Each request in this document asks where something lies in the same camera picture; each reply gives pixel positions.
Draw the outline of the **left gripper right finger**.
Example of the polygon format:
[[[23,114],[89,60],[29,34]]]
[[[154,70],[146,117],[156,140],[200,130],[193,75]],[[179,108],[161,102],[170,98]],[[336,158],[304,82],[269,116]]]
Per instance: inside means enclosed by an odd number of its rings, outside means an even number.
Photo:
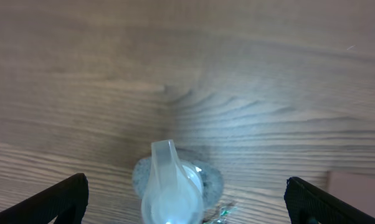
[[[315,187],[291,177],[284,201],[292,224],[375,224],[375,218]]]

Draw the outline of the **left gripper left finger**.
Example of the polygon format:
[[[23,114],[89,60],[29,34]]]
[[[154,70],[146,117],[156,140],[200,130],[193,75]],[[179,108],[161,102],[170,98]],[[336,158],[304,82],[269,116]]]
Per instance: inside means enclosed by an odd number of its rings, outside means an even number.
[[[0,212],[0,224],[81,224],[88,205],[88,180],[83,173]]]

